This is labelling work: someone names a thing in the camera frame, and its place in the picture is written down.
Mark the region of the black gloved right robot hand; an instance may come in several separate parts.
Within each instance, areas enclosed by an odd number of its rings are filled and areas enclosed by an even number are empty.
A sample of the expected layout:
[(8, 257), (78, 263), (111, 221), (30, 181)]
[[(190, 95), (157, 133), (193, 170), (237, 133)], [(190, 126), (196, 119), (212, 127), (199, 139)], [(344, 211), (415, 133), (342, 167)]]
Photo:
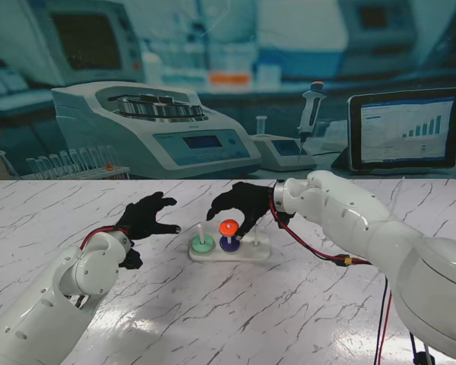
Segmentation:
[(243, 238), (270, 208), (274, 189), (247, 182), (235, 183), (231, 190), (218, 195), (207, 211), (206, 220), (211, 221), (221, 211), (236, 209), (244, 215), (244, 221), (235, 233), (236, 238)]

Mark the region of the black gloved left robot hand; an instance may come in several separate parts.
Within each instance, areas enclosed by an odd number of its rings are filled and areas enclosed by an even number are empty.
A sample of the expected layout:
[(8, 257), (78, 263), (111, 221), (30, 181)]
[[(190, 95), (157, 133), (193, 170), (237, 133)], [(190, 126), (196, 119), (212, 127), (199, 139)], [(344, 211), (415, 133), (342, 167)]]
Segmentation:
[(176, 203), (174, 198), (164, 197), (163, 192), (155, 192), (137, 203), (128, 204), (115, 224), (115, 228), (122, 230), (130, 240), (142, 240), (152, 235), (180, 233), (181, 228), (178, 225), (157, 222), (157, 214)]

